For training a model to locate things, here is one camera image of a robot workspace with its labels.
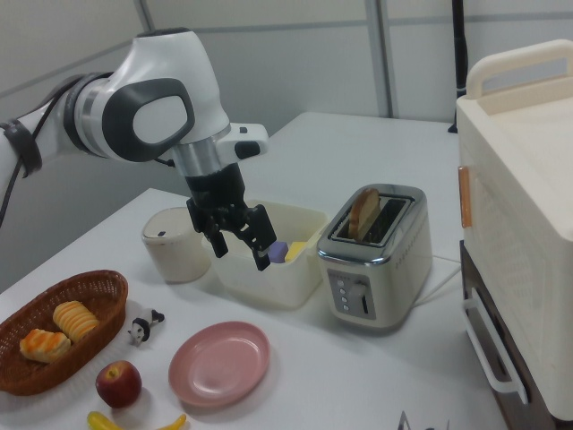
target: silver toaster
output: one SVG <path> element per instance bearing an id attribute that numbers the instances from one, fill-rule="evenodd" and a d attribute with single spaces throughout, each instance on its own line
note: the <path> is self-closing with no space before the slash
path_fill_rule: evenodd
<path id="1" fill-rule="evenodd" d="M 367 188 L 378 190 L 381 212 L 356 241 L 348 238 L 350 211 Z M 375 329 L 400 325 L 432 267 L 425 194 L 403 185 L 359 189 L 322 233 L 318 255 L 337 318 Z"/>

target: purple object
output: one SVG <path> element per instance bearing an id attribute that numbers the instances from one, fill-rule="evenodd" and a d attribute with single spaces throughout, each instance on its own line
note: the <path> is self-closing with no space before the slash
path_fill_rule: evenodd
<path id="1" fill-rule="evenodd" d="M 288 252 L 287 242 L 274 242 L 269 247 L 270 262 L 285 262 L 285 256 Z"/>

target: apple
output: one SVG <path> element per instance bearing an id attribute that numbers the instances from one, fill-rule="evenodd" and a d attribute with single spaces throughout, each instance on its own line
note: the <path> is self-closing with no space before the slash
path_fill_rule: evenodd
<path id="1" fill-rule="evenodd" d="M 115 361 L 99 372 L 96 390 L 110 407 L 125 408 L 132 405 L 141 393 L 141 375 L 129 361 Z"/>

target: gray wall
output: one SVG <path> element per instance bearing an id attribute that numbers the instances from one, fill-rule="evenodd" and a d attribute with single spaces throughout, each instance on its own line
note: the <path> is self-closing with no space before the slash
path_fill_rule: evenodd
<path id="1" fill-rule="evenodd" d="M 450 0 L 381 0 L 396 117 L 453 120 L 456 99 Z M 470 68 L 485 56 L 573 39 L 567 0 L 465 0 Z"/>
<path id="2" fill-rule="evenodd" d="M 569 0 L 465 8 L 470 65 L 573 39 Z M 304 111 L 453 119 L 450 0 L 4 0 L 0 120 L 33 108 L 66 76 L 114 70 L 142 30 L 175 26 L 199 35 L 234 122 L 273 134 Z M 0 291 L 149 187 L 188 194 L 157 163 L 82 155 L 20 180 L 0 229 Z"/>

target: orange latch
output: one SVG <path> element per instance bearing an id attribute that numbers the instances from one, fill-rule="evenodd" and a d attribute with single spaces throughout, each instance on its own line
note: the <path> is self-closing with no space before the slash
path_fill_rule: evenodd
<path id="1" fill-rule="evenodd" d="M 462 227 L 472 227 L 472 206 L 469 198 L 469 167 L 458 168 L 459 209 L 462 214 Z"/>

